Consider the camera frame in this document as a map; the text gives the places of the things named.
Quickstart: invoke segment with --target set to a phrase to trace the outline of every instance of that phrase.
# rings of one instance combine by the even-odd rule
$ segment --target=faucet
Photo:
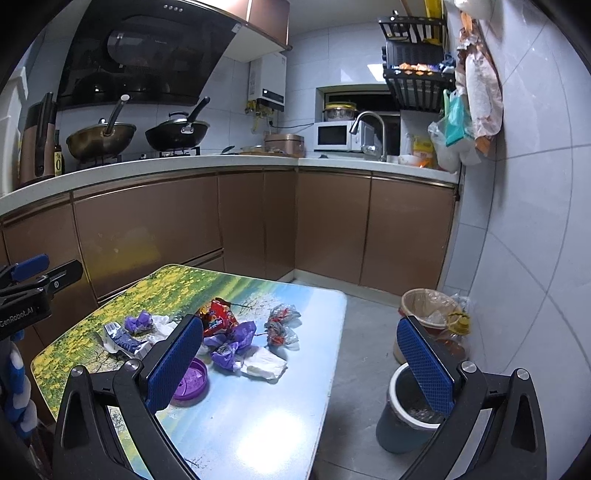
[[[386,143],[386,124],[384,123],[384,119],[382,117],[380,117],[377,113],[372,112],[370,110],[366,110],[365,112],[361,112],[357,118],[355,119],[355,122],[353,123],[353,125],[351,125],[351,129],[349,130],[350,134],[357,134],[357,131],[359,130],[359,122],[361,121],[361,119],[364,116],[373,116],[374,118],[377,118],[379,120],[379,122],[382,124],[382,156],[380,157],[380,161],[387,161],[388,160],[388,155],[386,154],[387,151],[387,143]]]

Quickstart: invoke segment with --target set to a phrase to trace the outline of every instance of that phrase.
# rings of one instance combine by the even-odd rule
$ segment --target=frying pan
[[[150,147],[157,151],[183,150],[193,148],[201,143],[207,133],[209,124],[195,120],[211,98],[204,97],[189,115],[187,112],[172,112],[167,120],[146,131],[146,140]]]
[[[134,137],[135,125],[116,121],[128,100],[129,95],[121,96],[108,122],[101,118],[98,125],[78,130],[66,139],[68,149],[76,160],[85,162],[116,157],[129,146]]]

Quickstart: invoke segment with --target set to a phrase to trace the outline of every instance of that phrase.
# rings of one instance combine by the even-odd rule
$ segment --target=dish rack
[[[455,75],[400,68],[400,65],[437,65],[447,51],[445,19],[427,17],[382,17],[386,37],[382,47],[384,79],[401,110],[439,113],[443,91],[455,90]]]

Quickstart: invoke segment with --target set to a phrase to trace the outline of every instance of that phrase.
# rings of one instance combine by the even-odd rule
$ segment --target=table
[[[299,349],[276,351],[288,362],[276,382],[231,374],[202,357],[209,390],[191,407],[168,406],[156,414],[175,447],[204,480],[229,478],[306,480],[316,453],[335,375],[345,318],[343,293],[322,288],[240,277],[182,265],[167,265],[115,297],[45,348],[32,362],[33,376],[57,418],[69,371],[90,372],[122,365],[97,339],[102,325],[142,309],[180,320],[214,297],[232,303],[240,322],[253,320],[264,331],[269,310],[294,304],[301,325]],[[266,344],[266,336],[253,345]],[[113,422],[134,471],[150,478],[118,409]]]

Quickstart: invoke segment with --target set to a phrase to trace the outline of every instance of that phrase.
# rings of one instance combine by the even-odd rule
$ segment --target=bottle
[[[468,360],[470,348],[466,335],[470,333],[470,317],[463,312],[453,312],[447,318],[447,329],[435,341],[445,346],[458,362]]]
[[[56,171],[56,177],[62,175],[64,172],[64,155],[61,153],[60,145],[60,131],[56,130],[54,134],[55,149],[53,151],[53,164]]]

